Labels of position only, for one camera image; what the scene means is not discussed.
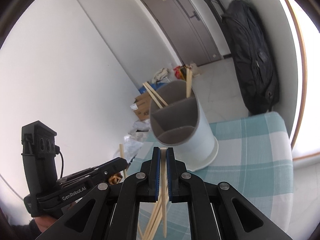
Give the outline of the person's left hand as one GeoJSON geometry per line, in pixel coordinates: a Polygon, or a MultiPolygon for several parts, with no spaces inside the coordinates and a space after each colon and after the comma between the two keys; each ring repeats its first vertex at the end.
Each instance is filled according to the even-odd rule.
{"type": "Polygon", "coordinates": [[[40,217],[35,217],[34,221],[41,233],[45,232],[49,227],[51,227],[56,221],[56,218],[53,218],[49,215],[42,215],[40,217]]]}

